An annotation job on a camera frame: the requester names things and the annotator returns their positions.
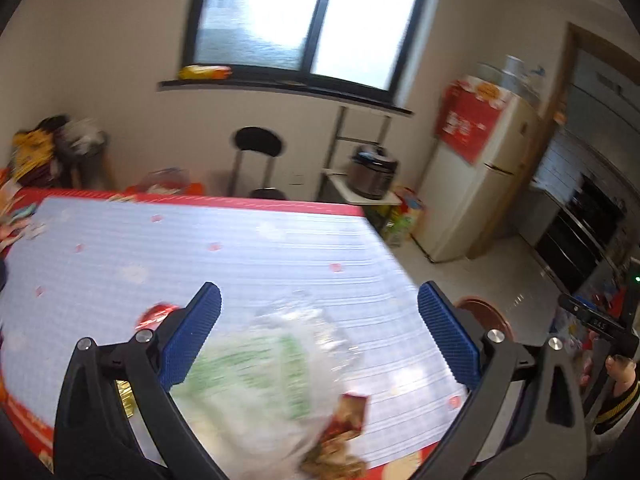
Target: blue gripper pad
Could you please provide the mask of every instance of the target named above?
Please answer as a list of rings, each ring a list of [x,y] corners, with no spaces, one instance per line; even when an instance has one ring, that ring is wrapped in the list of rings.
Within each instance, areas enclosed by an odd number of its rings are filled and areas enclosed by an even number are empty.
[[[418,312],[453,376],[470,390],[480,382],[480,353],[451,312],[449,301],[430,282],[418,291]]]
[[[205,283],[187,306],[189,311],[160,355],[158,380],[166,392],[184,381],[221,308],[220,289],[213,283]]]

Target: refrigerator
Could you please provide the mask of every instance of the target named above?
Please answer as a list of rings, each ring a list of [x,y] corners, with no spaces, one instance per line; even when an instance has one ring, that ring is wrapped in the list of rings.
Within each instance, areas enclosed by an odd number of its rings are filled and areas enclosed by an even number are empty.
[[[512,94],[473,164],[438,142],[418,189],[426,212],[414,232],[432,262],[466,255],[521,171],[539,126],[531,105]]]

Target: red poster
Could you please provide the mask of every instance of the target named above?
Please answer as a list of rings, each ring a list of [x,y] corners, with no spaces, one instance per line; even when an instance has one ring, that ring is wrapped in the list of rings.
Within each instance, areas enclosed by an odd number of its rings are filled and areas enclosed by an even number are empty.
[[[437,134],[469,164],[475,164],[511,92],[468,76],[447,88]]]

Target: bag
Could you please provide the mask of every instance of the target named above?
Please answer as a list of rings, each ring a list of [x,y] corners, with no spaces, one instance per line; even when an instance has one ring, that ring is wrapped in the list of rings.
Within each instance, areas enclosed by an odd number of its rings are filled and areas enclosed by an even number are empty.
[[[355,357],[306,299],[215,334],[172,397],[231,480],[289,478],[329,423]]]

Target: small table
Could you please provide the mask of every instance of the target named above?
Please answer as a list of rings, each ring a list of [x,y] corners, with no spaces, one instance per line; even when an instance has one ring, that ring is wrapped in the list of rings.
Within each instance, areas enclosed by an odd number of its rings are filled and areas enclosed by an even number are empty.
[[[128,340],[145,310],[184,305],[205,281],[223,296],[214,331],[240,330],[271,301],[305,290],[360,348],[346,387],[369,396],[369,409],[351,451],[372,466],[371,479],[408,454],[423,460],[463,404],[465,389],[417,311],[415,285],[355,206],[145,194],[137,204],[105,203],[113,193],[39,189],[20,195],[17,206],[46,198],[34,220],[47,230],[19,240],[7,256],[0,364],[5,410],[38,455],[50,453],[75,342]]]
[[[322,190],[321,200],[330,203],[345,203],[354,206],[360,206],[364,210],[364,215],[370,224],[373,225],[377,232],[382,232],[389,220],[393,206],[398,206],[402,202],[398,196],[387,191],[379,200],[366,198],[352,191],[347,185],[347,176],[341,171],[322,170],[322,177],[327,179],[330,186],[324,186]]]

